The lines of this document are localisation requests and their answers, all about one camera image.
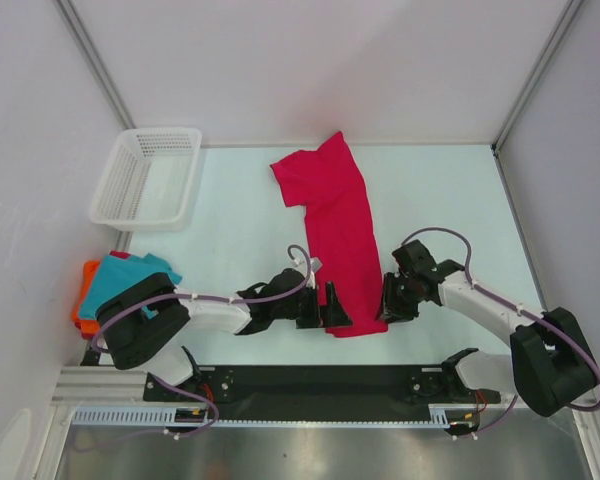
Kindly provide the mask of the pink t shirt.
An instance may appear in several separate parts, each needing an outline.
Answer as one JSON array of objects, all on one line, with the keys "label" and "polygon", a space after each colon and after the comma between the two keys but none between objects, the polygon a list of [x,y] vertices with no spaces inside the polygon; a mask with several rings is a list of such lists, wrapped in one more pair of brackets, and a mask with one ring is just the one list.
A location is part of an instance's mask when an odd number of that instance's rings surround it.
[{"label": "pink t shirt", "polygon": [[351,319],[331,327],[336,338],[380,334],[383,274],[364,178],[344,134],[337,132],[315,150],[298,150],[271,165],[286,207],[305,208],[310,256],[321,262],[315,274],[318,302],[327,286]]}]

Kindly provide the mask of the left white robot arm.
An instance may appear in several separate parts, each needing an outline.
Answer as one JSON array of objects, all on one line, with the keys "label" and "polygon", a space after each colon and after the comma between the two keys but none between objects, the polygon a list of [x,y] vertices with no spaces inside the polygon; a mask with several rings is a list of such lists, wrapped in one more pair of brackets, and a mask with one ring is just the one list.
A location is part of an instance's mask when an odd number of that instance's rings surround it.
[{"label": "left white robot arm", "polygon": [[98,332],[94,350],[111,357],[120,371],[144,371],[165,380],[177,398],[194,397],[201,376],[184,336],[213,330],[234,336],[254,335],[277,320],[293,321],[298,329],[340,332],[353,325],[333,283],[323,293],[314,274],[287,268],[268,282],[256,283],[234,297],[179,290],[168,274],[154,273],[122,290],[96,309]]}]

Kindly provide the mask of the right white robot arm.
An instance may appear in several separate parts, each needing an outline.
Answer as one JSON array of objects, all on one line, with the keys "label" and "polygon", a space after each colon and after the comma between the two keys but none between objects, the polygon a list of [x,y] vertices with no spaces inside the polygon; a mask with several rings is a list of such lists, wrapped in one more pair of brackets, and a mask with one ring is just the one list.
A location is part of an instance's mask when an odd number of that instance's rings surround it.
[{"label": "right white robot arm", "polygon": [[[600,392],[600,369],[575,316],[564,308],[529,309],[478,281],[468,263],[438,262],[413,240],[393,251],[394,273],[383,280],[382,319],[407,322],[425,302],[454,311],[495,336],[508,351],[468,348],[451,358],[441,376],[443,393],[464,401],[476,390],[516,395],[536,414],[550,417]],[[593,406],[600,408],[600,399]]]}]

